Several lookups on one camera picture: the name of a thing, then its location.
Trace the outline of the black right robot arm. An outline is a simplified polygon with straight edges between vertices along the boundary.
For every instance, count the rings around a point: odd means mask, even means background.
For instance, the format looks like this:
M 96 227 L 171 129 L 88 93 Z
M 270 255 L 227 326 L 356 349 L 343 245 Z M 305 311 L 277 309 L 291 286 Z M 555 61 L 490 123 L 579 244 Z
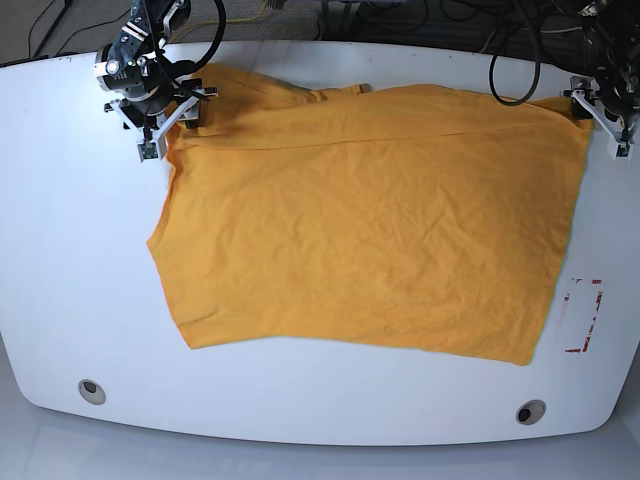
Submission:
M 218 27 L 197 61 L 173 62 L 165 55 L 172 34 L 191 14 L 191 3 L 179 0 L 132 2 L 128 21 L 96 55 L 94 77 L 102 90 L 119 95 L 104 105 L 104 111 L 116 113 L 125 130 L 138 134 L 141 161 L 164 159 L 171 128 L 177 123 L 197 128 L 201 104 L 218 95 L 217 88 L 205 87 L 194 76 L 217 52 L 225 32 L 225 6 L 221 1 L 214 6 Z

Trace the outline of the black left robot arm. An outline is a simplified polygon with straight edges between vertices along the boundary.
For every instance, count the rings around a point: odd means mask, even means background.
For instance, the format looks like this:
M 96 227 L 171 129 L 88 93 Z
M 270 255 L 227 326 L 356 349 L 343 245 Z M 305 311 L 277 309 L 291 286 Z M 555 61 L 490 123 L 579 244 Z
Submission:
M 585 37 L 593 43 L 595 70 L 590 76 L 597 89 L 587 92 L 581 85 L 581 107 L 597 101 L 603 113 L 598 122 L 617 123 L 610 129 L 619 149 L 631 148 L 639 121 L 639 3 L 637 1 L 558 1 L 562 13 L 582 24 Z

